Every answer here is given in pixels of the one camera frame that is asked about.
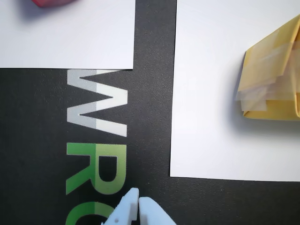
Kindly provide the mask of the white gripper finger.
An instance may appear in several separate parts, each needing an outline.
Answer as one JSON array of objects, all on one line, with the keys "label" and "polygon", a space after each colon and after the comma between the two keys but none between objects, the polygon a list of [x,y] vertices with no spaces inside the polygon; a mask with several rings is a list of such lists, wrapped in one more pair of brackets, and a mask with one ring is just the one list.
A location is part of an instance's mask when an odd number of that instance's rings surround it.
[{"label": "white gripper finger", "polygon": [[176,225],[164,209],[150,197],[139,198],[140,225]]},{"label": "white gripper finger", "polygon": [[130,225],[137,220],[139,189],[131,188],[102,225]]}]

